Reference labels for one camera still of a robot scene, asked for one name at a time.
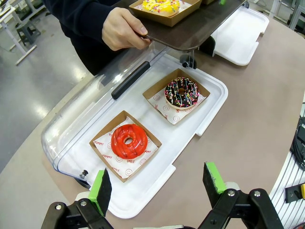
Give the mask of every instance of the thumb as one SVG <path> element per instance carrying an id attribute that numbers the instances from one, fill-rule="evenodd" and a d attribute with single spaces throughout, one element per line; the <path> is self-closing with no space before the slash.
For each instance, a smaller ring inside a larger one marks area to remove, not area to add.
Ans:
<path id="1" fill-rule="evenodd" d="M 122 11 L 122 16 L 130 27 L 140 35 L 146 35 L 148 33 L 141 21 L 134 17 L 129 10 Z"/>

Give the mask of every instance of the white slatted surface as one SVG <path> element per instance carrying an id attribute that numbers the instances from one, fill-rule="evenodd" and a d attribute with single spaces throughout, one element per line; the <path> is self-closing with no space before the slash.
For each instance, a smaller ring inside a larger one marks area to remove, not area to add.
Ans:
<path id="1" fill-rule="evenodd" d="M 281 173 L 270 193 L 270 199 L 285 229 L 293 229 L 305 222 L 305 200 L 289 204 L 285 202 L 285 187 L 305 182 L 305 172 L 301 170 L 291 152 L 288 153 Z"/>

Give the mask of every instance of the red donut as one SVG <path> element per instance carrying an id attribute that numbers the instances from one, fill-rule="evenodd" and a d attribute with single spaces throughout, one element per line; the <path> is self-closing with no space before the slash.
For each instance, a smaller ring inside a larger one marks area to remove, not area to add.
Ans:
<path id="1" fill-rule="evenodd" d="M 126 144 L 128 138 L 131 138 L 132 141 Z M 146 147 L 147 135 L 136 124 L 120 126 L 111 137 L 111 149 L 122 159 L 134 159 L 144 153 Z"/>

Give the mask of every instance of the yellow donut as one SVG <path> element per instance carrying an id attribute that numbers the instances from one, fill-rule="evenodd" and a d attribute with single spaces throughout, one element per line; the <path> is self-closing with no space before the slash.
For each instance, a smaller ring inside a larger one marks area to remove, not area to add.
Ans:
<path id="1" fill-rule="evenodd" d="M 178 13 L 179 0 L 144 0 L 142 10 L 161 16 L 171 17 Z"/>

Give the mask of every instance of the hand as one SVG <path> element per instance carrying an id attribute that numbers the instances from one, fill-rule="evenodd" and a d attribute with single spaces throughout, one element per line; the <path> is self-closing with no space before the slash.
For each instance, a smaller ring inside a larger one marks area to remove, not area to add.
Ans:
<path id="1" fill-rule="evenodd" d="M 114 51 L 131 47 L 143 49 L 151 43 L 149 39 L 139 37 L 135 31 L 141 35 L 147 34 L 146 28 L 129 10 L 114 8 L 104 22 L 102 39 Z"/>

